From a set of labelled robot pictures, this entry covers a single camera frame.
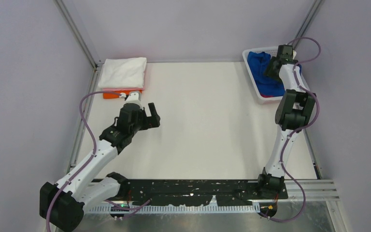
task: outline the laundry basket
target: laundry basket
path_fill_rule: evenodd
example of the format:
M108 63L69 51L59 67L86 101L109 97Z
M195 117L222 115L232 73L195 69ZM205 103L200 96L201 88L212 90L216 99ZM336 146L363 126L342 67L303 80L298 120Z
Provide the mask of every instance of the laundry basket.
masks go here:
M280 96L280 97L264 98L259 93L257 84L255 83L254 77L252 76L251 69L250 69L250 67L248 65L248 61L247 61L248 53L250 53L250 52L255 52L255 53L265 52L265 53L270 54L273 57L276 57L276 54L278 52L278 46L274 46L274 47L260 47L260 48L247 49L247 50L243 51L243 58L244 58L245 65L247 66L247 70L248 70L248 73L250 75L252 84L254 85L255 93L257 93L259 103L260 104L265 104L265 103L273 103L273 102L279 102L279 101L281 101L282 96Z

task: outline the robotic arm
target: robotic arm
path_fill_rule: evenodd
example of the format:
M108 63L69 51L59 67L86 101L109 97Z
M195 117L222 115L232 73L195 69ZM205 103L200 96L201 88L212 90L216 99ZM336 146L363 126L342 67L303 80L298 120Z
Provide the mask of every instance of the robotic arm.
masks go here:
M277 124L275 145L267 165L258 177L261 194L274 195L283 189L285 172L281 166L281 156L283 163L286 164L292 145L300 131L292 134L291 137L289 135L294 130L308 125L315 105L315 99L300 89L299 86L305 86L302 79L295 79L294 72L300 77L300 68L297 66L294 69L297 62L293 59L292 46L280 45L277 56L272 57L264 73L282 82L286 90L275 114Z
M120 184L126 179L116 173L108 174L96 185L86 188L102 168L116 158L131 143L133 136L142 130L160 126L160 117L153 103L149 103L151 116L147 116L140 103L140 92L134 91L126 98L123 108L115 123L106 128L97 141L97 151L91 162L78 174L79 170L92 156L90 152L72 171L55 184L46 182L40 191L40 215L46 218L49 204L71 176L75 178L64 188L52 209L50 222L63 231L72 231L83 218L87 210L105 199L119 193Z

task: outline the folded white cloth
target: folded white cloth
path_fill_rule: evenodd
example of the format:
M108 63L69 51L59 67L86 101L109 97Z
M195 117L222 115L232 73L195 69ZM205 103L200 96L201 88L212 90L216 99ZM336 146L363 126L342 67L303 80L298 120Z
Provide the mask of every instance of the folded white cloth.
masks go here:
M147 59L106 59L101 70L100 88L143 88Z

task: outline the blue cloth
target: blue cloth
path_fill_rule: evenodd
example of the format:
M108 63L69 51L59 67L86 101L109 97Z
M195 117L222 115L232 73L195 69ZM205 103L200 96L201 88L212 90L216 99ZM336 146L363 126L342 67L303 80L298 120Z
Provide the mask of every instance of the blue cloth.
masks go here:
M248 53L247 61L255 84L263 97L279 97L285 93L284 84L264 75L271 60L271 55L265 52Z

